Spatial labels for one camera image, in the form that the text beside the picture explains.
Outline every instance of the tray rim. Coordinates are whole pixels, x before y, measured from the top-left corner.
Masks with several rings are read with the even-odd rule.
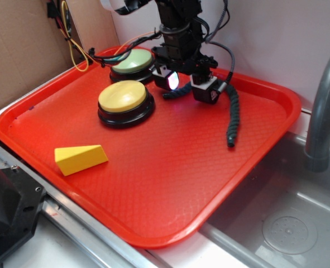
[[[102,54],[109,54],[114,49],[116,49],[116,47],[105,50],[102,52]],[[224,75],[226,72],[227,71],[221,69],[213,70],[214,75],[218,76]],[[35,163],[35,161],[33,161],[32,155],[28,153],[27,150],[23,149],[19,144],[14,143],[14,141],[9,136],[7,136],[7,128],[15,120],[15,118],[17,118],[17,116],[21,115],[32,106],[37,105],[39,102],[53,95],[57,91],[61,90],[63,88],[62,86],[69,84],[82,75],[84,75],[84,73],[80,73],[75,68],[71,68],[63,75],[45,83],[38,90],[34,91],[24,99],[21,99],[19,102],[6,109],[0,115],[0,140],[20,157],[24,158],[31,166],[39,166],[39,163]],[[89,211],[86,208],[90,206],[92,208],[92,213],[89,214],[91,214],[96,220],[102,223],[102,221],[106,218],[108,223],[106,226],[110,229],[112,229],[111,227],[116,226],[115,233],[134,246],[142,248],[160,248],[170,244],[172,245],[185,239],[201,227],[201,225],[211,215],[209,212],[215,211],[215,209],[230,195],[230,193],[245,178],[245,176],[252,170],[252,168],[254,168],[255,165],[270,151],[270,149],[274,147],[274,145],[285,135],[287,130],[296,121],[301,113],[301,101],[299,97],[296,93],[286,87],[238,73],[235,73],[232,79],[233,81],[238,80],[248,82],[258,86],[264,86],[266,89],[271,89],[273,94],[270,95],[271,98],[266,99],[275,101],[285,109],[286,120],[276,129],[275,132],[273,132],[271,136],[266,139],[261,147],[250,156],[250,158],[244,163],[241,169],[239,169],[239,171],[234,174],[234,176],[222,187],[222,189],[212,198],[212,200],[208,202],[208,204],[202,210],[200,210],[200,212],[193,218],[193,220],[189,222],[186,228],[174,234],[162,237],[149,238],[134,235],[134,233],[130,232],[129,228],[124,226],[122,222],[120,222],[109,213],[105,213],[102,209],[99,209],[88,197],[79,198],[72,194],[74,192],[72,190],[75,188],[74,186],[70,186],[63,180],[57,181],[57,185],[61,186],[61,191],[64,192],[73,201],[75,201],[79,206],[83,207],[83,209],[85,209],[88,213]],[[253,94],[251,92],[250,94],[263,97],[262,92],[258,92],[257,94]],[[52,176],[52,172],[45,167],[43,167],[42,170],[38,170],[38,172],[40,172],[45,178]],[[101,215],[101,217],[97,218],[93,214]]]

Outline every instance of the metal frame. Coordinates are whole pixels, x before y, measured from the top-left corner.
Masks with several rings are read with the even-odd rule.
[[[41,175],[0,147],[0,168],[19,166],[45,188],[42,214],[81,248],[99,267],[168,267],[155,258],[145,257],[107,227],[99,223]]]

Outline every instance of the green button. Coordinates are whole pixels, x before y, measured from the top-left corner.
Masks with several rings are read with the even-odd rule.
[[[147,67],[151,61],[152,55],[148,50],[133,49],[126,59],[112,66],[112,69],[121,74],[134,73]]]

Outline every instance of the yellow button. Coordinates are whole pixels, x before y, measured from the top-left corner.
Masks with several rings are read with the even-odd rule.
[[[99,95],[99,104],[106,112],[121,113],[140,105],[146,98],[145,86],[138,81],[114,83]]]

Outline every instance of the yellow wire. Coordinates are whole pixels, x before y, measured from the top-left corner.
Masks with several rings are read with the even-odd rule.
[[[68,9],[68,4],[66,3],[66,1],[62,1],[61,11],[62,11],[62,21],[63,21],[63,25],[65,27],[65,32],[64,32],[64,30],[61,30],[61,32],[63,33],[63,35],[66,37],[66,39],[68,41],[69,51],[70,51],[70,57],[71,57],[71,60],[73,62],[74,67],[78,71],[85,72],[89,68],[89,61],[87,60],[87,58],[90,58],[90,56],[70,37],[70,35],[68,33],[68,29],[66,28],[65,10],[69,10]],[[75,63],[74,55],[73,55],[72,44],[75,45],[78,48],[78,50],[80,51],[80,53],[82,54],[82,56],[85,58],[85,61],[87,62],[87,65],[86,65],[86,67],[84,69],[79,68],[77,66],[77,64]]]

